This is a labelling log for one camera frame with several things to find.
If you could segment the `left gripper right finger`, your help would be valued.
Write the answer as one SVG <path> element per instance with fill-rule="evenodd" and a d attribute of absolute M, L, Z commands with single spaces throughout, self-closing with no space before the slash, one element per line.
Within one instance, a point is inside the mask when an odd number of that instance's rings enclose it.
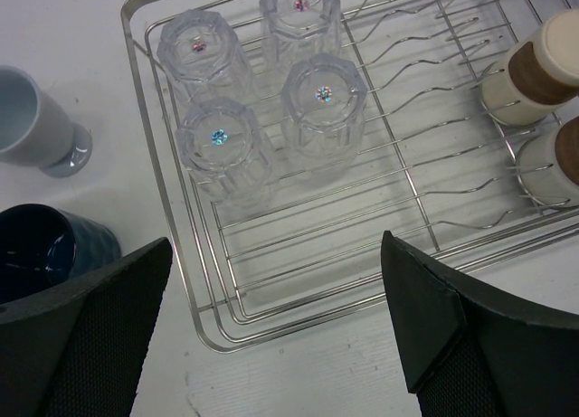
<path fill-rule="evenodd" d="M 575 416 L 578 316 L 455 270 L 384 232 L 406 387 L 424 416 Z"/>

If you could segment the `dark blue ceramic cup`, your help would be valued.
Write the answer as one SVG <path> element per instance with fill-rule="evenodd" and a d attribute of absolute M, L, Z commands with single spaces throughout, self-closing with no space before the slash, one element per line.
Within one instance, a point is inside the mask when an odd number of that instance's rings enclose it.
<path fill-rule="evenodd" d="M 1 212 L 1 302 L 9 303 L 122 257 L 105 225 L 45 204 Z"/>

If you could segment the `clear glass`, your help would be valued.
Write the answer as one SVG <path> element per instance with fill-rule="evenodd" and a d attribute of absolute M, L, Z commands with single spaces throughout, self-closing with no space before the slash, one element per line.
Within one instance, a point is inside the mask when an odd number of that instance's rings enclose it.
<path fill-rule="evenodd" d="M 217 12 L 190 9 L 162 27 L 157 57 L 184 105 L 256 99 L 252 67 L 236 32 Z"/>
<path fill-rule="evenodd" d="M 274 147 L 247 106 L 224 97 L 192 104 L 176 143 L 183 166 L 212 199 L 238 208 L 270 199 L 278 181 Z"/>
<path fill-rule="evenodd" d="M 319 53 L 338 56 L 340 0 L 260 0 L 261 48 L 270 70 L 286 73 Z"/>
<path fill-rule="evenodd" d="M 365 133 L 367 87 L 355 64 L 320 53 L 293 65 L 281 89 L 281 133 L 301 178 L 342 176 Z"/>

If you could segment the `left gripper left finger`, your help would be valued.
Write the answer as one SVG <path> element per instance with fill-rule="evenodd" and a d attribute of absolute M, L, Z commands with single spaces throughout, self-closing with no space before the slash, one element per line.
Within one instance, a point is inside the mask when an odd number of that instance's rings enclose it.
<path fill-rule="evenodd" d="M 130 415 L 172 262 L 159 238 L 2 304 L 2 415 Z"/>

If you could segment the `light blue footed cup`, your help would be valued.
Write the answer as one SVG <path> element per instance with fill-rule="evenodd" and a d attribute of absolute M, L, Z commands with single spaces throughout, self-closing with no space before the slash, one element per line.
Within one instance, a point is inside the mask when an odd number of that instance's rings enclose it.
<path fill-rule="evenodd" d="M 25 71 L 1 67 L 1 161 L 36 167 L 54 178 L 74 175 L 92 154 L 87 129 L 71 121 Z"/>

